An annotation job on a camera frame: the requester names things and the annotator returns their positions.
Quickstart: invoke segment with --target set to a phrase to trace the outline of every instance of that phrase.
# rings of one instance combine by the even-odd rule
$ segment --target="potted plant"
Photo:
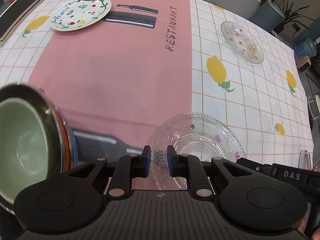
[[[291,3],[291,5],[289,6],[289,0],[287,0],[287,4],[285,4],[284,0],[283,0],[283,7],[282,7],[282,12],[284,14],[284,20],[282,22],[280,22],[277,27],[275,27],[274,31],[279,34],[280,32],[282,32],[284,30],[284,26],[288,23],[297,23],[302,25],[303,27],[305,27],[306,29],[308,29],[307,26],[305,26],[303,23],[301,23],[300,21],[297,20],[297,18],[299,17],[304,17],[304,18],[308,18],[312,21],[314,21],[314,19],[311,19],[307,16],[304,16],[300,13],[301,10],[309,8],[310,6],[304,6],[299,8],[296,11],[292,11],[292,7],[293,7],[294,2]]]

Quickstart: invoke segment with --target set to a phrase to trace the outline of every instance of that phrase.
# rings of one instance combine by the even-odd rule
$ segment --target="table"
[[[151,16],[153,24],[99,21],[61,33],[47,20],[22,36],[33,19],[67,1],[45,0],[0,49],[0,86],[23,81],[43,89],[76,135],[94,140],[95,150],[107,143],[124,154],[139,152],[167,119],[193,111],[228,125],[248,159],[297,167],[306,149],[312,160],[307,98],[293,51],[269,33],[203,0],[111,0],[111,11]],[[262,64],[252,65],[229,47],[220,30],[225,20],[255,36]],[[209,75],[206,61],[213,56],[225,66],[232,92]]]

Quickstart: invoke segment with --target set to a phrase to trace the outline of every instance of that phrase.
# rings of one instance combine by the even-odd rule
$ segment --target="stacked bowls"
[[[14,213],[24,188],[77,164],[65,118],[44,94],[25,84],[0,89],[0,205]]]

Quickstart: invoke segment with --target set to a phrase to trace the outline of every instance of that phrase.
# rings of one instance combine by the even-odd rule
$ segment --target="metal screw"
[[[109,190],[109,195],[113,197],[121,197],[124,194],[124,190],[120,188],[113,188]]]
[[[212,194],[212,191],[206,188],[201,188],[201,189],[198,189],[196,193],[200,197],[209,197]]]

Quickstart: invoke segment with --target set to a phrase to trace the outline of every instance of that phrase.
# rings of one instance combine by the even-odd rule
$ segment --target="white grid tablecloth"
[[[192,111],[211,115],[234,132],[247,158],[259,163],[298,166],[300,150],[313,152],[308,107],[293,50],[252,22],[203,0],[190,0],[192,24]],[[238,23],[263,47],[264,61],[251,64],[239,57],[222,36],[224,21]],[[233,92],[225,92],[206,68],[217,56],[227,70]],[[297,87],[290,93],[286,70]],[[285,136],[275,131],[275,124]]]
[[[27,82],[54,31],[49,20],[22,37],[25,27],[49,15],[68,0],[45,0],[31,12],[0,48],[0,87]],[[293,50],[250,21],[203,0],[190,0],[192,29],[192,111],[208,114],[225,123],[239,138],[247,158],[260,163],[298,165],[300,150],[313,152],[307,99],[300,82]],[[248,30],[263,47],[260,65],[246,62],[230,48],[220,25],[232,21]],[[227,70],[233,92],[225,92],[206,68],[217,56]],[[293,73],[295,98],[289,90],[286,70]],[[285,136],[275,131],[275,124]]]

